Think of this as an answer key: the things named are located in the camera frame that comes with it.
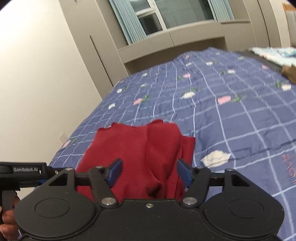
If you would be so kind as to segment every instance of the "metal screw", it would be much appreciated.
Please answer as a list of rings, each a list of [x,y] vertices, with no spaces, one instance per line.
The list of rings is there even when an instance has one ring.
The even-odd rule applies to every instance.
[[[151,207],[153,207],[153,204],[152,204],[152,203],[147,203],[147,204],[146,204],[146,207],[147,207],[147,208],[151,208]]]
[[[116,200],[112,197],[105,197],[102,199],[102,204],[104,205],[113,205],[116,203]]]
[[[183,203],[185,203],[187,205],[193,205],[193,204],[197,203],[197,200],[194,197],[186,197],[183,199]]]

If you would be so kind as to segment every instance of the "curtain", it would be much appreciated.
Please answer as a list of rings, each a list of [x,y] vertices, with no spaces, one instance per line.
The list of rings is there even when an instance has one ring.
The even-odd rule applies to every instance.
[[[129,0],[109,0],[128,44],[144,40],[146,33]]]
[[[208,0],[213,11],[214,18],[218,22],[234,20],[234,15],[228,0]]]

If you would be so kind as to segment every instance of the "red cloth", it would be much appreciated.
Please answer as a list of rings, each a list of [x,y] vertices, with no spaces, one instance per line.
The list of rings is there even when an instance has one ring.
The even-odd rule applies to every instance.
[[[107,167],[116,158],[123,171],[111,189],[118,201],[123,199],[172,199],[184,194],[176,161],[192,163],[195,138],[184,137],[173,123],[155,120],[146,126],[113,123],[100,128],[81,160],[77,172],[95,166]],[[92,199],[89,187],[77,191]]]

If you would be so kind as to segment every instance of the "electrical outlet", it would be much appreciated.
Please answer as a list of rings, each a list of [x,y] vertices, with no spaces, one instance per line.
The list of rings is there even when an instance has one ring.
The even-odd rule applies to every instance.
[[[63,132],[60,136],[59,139],[63,142],[63,144],[68,140],[67,135]]]

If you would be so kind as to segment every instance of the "window pane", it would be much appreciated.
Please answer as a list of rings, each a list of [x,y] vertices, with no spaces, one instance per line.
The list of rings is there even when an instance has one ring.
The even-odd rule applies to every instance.
[[[167,28],[214,19],[208,0],[155,0]]]
[[[150,7],[147,0],[129,0],[129,1],[130,1],[135,12]]]
[[[146,35],[158,32],[162,30],[159,20],[155,13],[139,18],[141,25]]]

